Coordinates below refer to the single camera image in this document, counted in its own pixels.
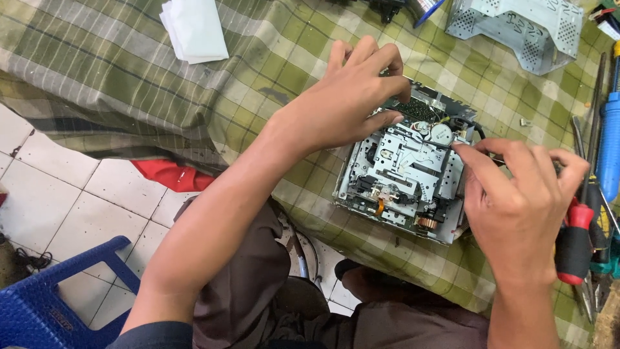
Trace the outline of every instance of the person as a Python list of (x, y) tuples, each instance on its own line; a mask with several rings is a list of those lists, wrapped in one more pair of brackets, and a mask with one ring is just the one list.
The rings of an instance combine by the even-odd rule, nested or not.
[[(379, 77), (387, 68), (389, 76)], [(391, 96), (410, 98), (398, 48), (371, 37), (333, 44), (324, 77), (274, 113), (263, 130), (191, 205), (149, 261), (135, 304), (109, 349), (558, 348), (552, 249), (588, 163), (562, 149), (487, 138), (452, 144), (466, 164), (464, 209), (497, 288), (490, 320), (441, 297), (373, 286), (372, 270), (337, 270), (360, 300), (353, 315), (302, 319), (270, 304), (290, 259), (266, 204), (298, 161), (363, 140), (403, 119), (371, 117)], [(486, 155), (503, 156), (507, 178)], [(552, 161), (563, 165), (557, 174)]]

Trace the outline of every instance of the perforated metal cover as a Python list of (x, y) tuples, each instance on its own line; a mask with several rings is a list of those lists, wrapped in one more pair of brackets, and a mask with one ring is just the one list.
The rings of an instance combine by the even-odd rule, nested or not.
[(543, 75), (576, 59), (582, 17), (564, 0), (455, 0), (446, 33), (486, 35), (512, 48), (524, 70)]

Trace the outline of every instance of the blue plastic stool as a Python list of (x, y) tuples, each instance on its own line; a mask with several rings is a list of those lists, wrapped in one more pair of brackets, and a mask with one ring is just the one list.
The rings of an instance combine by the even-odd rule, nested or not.
[(129, 244), (128, 238), (117, 236), (0, 290), (0, 348), (101, 349), (112, 343), (129, 311), (93, 331), (62, 301), (56, 285), (103, 261), (137, 294), (140, 279), (115, 253)]

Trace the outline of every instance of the workbench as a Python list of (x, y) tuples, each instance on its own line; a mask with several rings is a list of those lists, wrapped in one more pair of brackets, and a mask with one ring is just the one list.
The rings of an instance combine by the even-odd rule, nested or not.
[[(321, 78), (334, 40), (356, 44), (372, 35), (379, 46), (399, 47), (406, 76), (476, 109), (487, 136), (571, 150), (569, 117), (586, 113), (600, 53), (612, 45), (587, 22), (577, 61), (535, 76), (491, 39), (445, 34), (451, 1), (415, 30), (407, 11), (383, 25), (365, 2), (218, 6), (230, 59), (188, 65), (175, 58), (160, 1), (2, 1), (0, 102), (56, 143), (95, 158), (167, 158), (217, 173)], [(347, 152), (314, 153), (286, 174), (274, 196), (291, 218), (354, 260), (489, 315), (494, 278), (472, 236), (447, 247), (332, 205)], [(563, 347), (588, 347), (593, 326), (567, 285), (555, 290)]]

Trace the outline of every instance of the red cloth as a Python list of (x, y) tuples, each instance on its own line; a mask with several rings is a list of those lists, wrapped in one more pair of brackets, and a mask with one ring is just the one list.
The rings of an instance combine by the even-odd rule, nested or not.
[(132, 160), (131, 163), (146, 179), (159, 182), (177, 193), (203, 191), (215, 180), (195, 168), (179, 166), (170, 160)]

